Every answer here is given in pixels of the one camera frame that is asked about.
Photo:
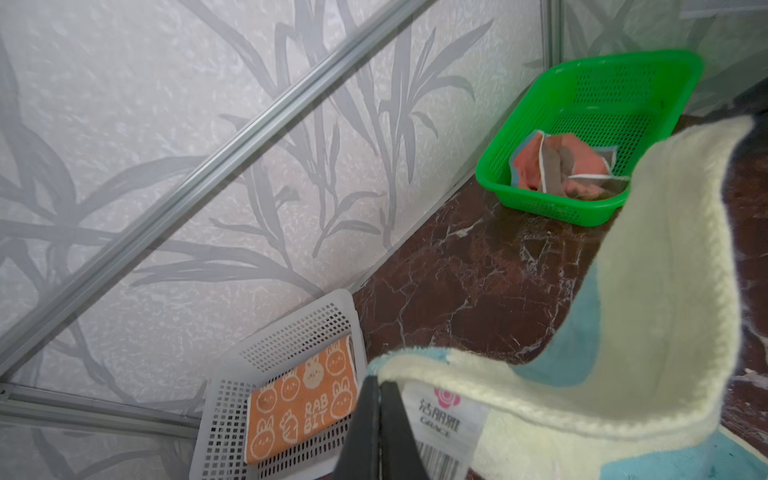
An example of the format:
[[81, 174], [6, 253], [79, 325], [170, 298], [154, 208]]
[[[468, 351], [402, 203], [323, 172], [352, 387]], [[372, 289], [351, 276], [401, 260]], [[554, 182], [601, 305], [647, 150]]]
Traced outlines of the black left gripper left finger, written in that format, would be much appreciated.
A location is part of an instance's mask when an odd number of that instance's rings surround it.
[[380, 387], [375, 376], [368, 376], [362, 383], [333, 479], [379, 479], [379, 430]]

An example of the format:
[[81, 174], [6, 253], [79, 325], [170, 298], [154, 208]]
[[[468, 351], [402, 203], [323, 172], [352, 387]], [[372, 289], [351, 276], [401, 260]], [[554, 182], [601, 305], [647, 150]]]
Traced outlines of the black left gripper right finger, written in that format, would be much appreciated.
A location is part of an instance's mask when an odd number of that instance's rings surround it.
[[398, 385], [388, 381], [380, 389], [381, 478], [427, 480]]

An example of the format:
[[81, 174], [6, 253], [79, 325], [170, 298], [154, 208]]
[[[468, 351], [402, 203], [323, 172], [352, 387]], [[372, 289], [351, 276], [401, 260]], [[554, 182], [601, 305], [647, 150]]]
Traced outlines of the orange bunny pattern towel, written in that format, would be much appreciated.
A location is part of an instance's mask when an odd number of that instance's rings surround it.
[[331, 427], [354, 412], [357, 398], [347, 335], [250, 395], [245, 463], [269, 460]]

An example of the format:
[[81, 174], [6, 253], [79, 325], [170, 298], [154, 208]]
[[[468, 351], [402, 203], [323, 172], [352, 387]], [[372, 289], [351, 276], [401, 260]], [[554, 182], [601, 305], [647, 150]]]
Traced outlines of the blue yellow towel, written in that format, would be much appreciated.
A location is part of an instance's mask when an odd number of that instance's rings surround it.
[[741, 115], [652, 146], [568, 314], [513, 366], [456, 349], [394, 351], [371, 372], [485, 405], [470, 467], [486, 479], [763, 479], [723, 432], [742, 306], [723, 186], [759, 134]]

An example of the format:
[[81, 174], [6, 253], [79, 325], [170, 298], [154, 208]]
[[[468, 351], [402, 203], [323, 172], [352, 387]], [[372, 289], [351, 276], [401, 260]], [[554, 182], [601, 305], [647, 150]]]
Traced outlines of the brown pink striped towel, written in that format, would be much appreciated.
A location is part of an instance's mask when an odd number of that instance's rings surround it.
[[572, 133], [537, 130], [509, 158], [510, 184], [523, 190], [581, 201], [605, 200], [623, 193], [627, 176], [617, 176], [618, 148], [591, 147]]

